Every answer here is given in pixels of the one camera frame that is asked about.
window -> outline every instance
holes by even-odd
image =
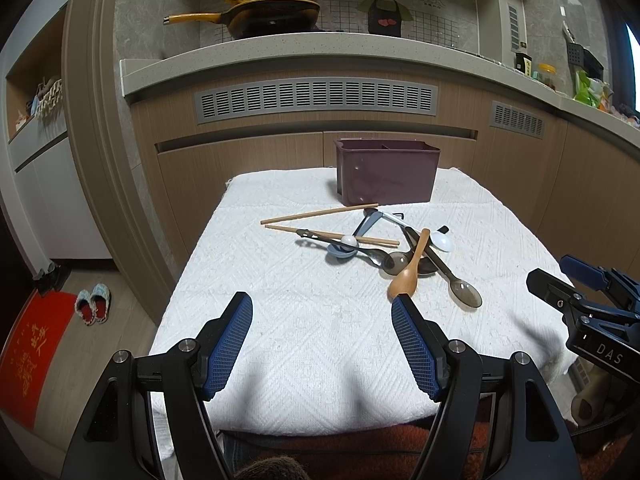
[[[634,73],[636,76],[636,110],[640,110],[640,44],[638,44],[638,40],[636,40],[636,37],[628,25],[626,31],[629,34],[629,41],[631,42],[631,56],[633,58]]]

purple plastic container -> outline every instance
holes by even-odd
[[[421,140],[338,139],[338,193],[345,205],[431,200],[440,149]]]

floor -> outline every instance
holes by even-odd
[[[45,379],[33,432],[49,444],[66,450],[82,410],[107,362],[119,349],[147,355],[156,326],[117,271],[74,270],[63,292],[91,292],[96,283],[111,291],[109,318],[85,326],[73,316],[56,349]]]

kitchen counter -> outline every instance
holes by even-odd
[[[165,60],[121,61],[122,93],[133,96],[187,75],[250,61],[356,57],[402,61],[463,73],[505,86],[554,108],[569,121],[592,124],[640,149],[640,131],[612,115],[558,94],[521,73],[473,54],[402,38],[338,32],[282,34],[231,41]]]

slipper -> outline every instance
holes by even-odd
[[[74,305],[76,314],[82,318],[84,324],[91,326],[95,322],[95,309],[89,301],[89,291],[81,290],[76,297],[76,304]]]
[[[111,293],[105,284],[98,283],[94,286],[94,291],[91,293],[89,302],[94,309],[95,320],[98,323],[104,323],[107,321],[109,305],[111,304]]]

